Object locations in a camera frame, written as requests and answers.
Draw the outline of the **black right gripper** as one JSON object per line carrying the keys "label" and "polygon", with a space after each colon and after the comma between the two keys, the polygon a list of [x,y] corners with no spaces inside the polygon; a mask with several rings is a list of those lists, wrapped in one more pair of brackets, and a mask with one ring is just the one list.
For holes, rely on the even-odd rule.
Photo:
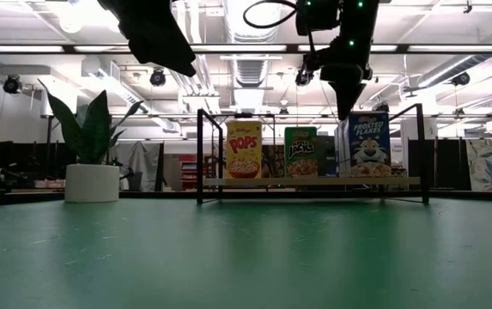
{"label": "black right gripper", "polygon": [[[337,98],[337,116],[345,120],[351,113],[366,85],[335,83],[341,74],[353,75],[355,82],[369,80],[373,71],[369,55],[379,9],[378,0],[300,0],[296,3],[296,32],[309,39],[296,81],[311,81],[313,72],[330,82]],[[339,29],[339,35],[323,49],[316,50],[313,33]]]}

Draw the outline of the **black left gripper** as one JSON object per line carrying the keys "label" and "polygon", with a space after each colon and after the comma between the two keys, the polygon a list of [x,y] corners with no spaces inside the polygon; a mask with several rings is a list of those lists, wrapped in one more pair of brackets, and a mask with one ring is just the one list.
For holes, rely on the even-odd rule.
{"label": "black left gripper", "polygon": [[98,0],[120,21],[131,53],[140,64],[159,64],[193,77],[196,59],[171,12],[170,0]]}

